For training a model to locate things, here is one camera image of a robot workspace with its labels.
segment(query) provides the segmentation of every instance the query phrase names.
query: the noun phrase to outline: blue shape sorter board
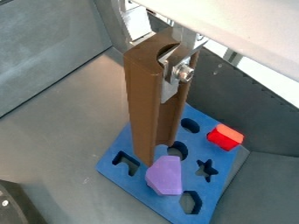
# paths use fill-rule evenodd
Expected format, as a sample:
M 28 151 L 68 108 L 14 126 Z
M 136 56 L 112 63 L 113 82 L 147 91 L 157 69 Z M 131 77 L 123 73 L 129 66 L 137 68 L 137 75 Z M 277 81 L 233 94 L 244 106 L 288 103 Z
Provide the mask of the blue shape sorter board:
M 180 195 L 159 196 L 152 188 L 147 186 L 147 166 L 133 153 L 129 124 L 121 130 L 116 141 L 112 143 L 102 158 L 98 160 L 96 169 L 171 223 L 203 224 L 209 223 L 211 221 L 212 212 L 220 198 L 223 186 L 229 174 L 229 168 L 237 153 L 237 148 L 225 152 L 217 145 L 207 140 L 207 134 L 219 122 L 192 108 L 188 104 L 185 104 L 181 114 L 181 119 L 184 119 L 184 121 L 185 118 L 193 120 L 200 125 L 200 131 L 197 133 L 191 133 L 180 125 L 175 138 L 176 144 L 179 143 L 179 145 L 185 145 L 188 151 L 188 155 L 181 161 L 181 189 L 184 192 L 193 195 L 192 198 L 197 208 L 192 210 L 192 213 L 187 214 L 183 211 Z M 168 147 L 165 145 L 157 145 L 155 147 L 153 160 L 163 155 L 168 155 L 167 149 Z M 140 163 L 133 176 L 128 175 L 128 166 L 125 163 L 112 164 L 120 151 Z M 216 175 L 209 176 L 209 182 L 204 176 L 196 175 L 196 171 L 200 169 L 201 163 L 205 163 L 208 160 L 212 162 L 212 168 L 217 171 Z

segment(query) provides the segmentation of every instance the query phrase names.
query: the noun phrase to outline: gray tabletop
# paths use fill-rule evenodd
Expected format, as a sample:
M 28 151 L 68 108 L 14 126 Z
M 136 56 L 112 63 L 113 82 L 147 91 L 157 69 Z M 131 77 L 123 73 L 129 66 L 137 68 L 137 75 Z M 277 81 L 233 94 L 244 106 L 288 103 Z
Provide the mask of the gray tabletop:
M 127 121 L 113 48 L 0 120 L 0 179 L 49 223 L 168 223 L 94 170 Z

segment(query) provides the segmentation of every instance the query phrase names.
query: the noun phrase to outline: purple hexagon block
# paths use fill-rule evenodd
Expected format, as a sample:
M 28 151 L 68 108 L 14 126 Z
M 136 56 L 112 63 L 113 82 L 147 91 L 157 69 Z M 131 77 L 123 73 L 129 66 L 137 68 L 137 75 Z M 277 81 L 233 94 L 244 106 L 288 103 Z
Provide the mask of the purple hexagon block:
M 157 195 L 183 193 L 181 161 L 175 156 L 161 156 L 147 169 L 144 179 Z

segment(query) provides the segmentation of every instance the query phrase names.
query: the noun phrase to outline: gray metal surface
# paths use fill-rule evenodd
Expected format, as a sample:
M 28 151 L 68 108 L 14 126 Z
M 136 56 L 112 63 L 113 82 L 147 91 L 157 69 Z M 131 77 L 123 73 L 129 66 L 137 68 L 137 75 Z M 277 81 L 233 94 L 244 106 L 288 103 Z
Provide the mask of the gray metal surface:
M 299 109 L 207 49 L 187 101 L 244 134 L 247 149 L 299 157 Z
M 0 37 L 0 116 L 110 47 L 92 0 L 1 5 Z
M 299 221 L 299 158 L 251 152 L 221 196 L 211 224 Z
M 49 223 L 167 223 L 94 170 L 128 120 L 121 61 L 110 48 L 0 120 L 0 179 Z
M 224 185 L 223 190 L 221 190 L 223 193 L 225 192 L 227 188 L 229 187 L 229 183 L 231 183 L 232 179 L 235 178 L 235 176 L 237 175 L 239 169 L 248 159 L 248 155 L 249 155 L 248 149 L 244 148 L 243 145 L 240 145 L 237 155 L 236 155 L 236 158 L 235 158 L 235 162 L 233 162 L 232 167 L 229 169 L 225 185 Z
M 112 4 L 117 4 L 117 0 L 94 0 L 94 4 L 106 27 L 112 45 L 121 53 L 124 53 L 128 50 L 127 35 L 117 22 L 117 16 L 112 7 Z

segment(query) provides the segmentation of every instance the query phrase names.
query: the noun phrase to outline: red block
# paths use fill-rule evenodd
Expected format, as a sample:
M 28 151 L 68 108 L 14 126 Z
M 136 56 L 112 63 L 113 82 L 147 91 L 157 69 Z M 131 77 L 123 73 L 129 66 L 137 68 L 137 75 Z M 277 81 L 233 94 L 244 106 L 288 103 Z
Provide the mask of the red block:
M 224 151 L 231 151 L 241 144 L 244 136 L 224 124 L 219 124 L 207 135 L 208 141 L 215 143 Z

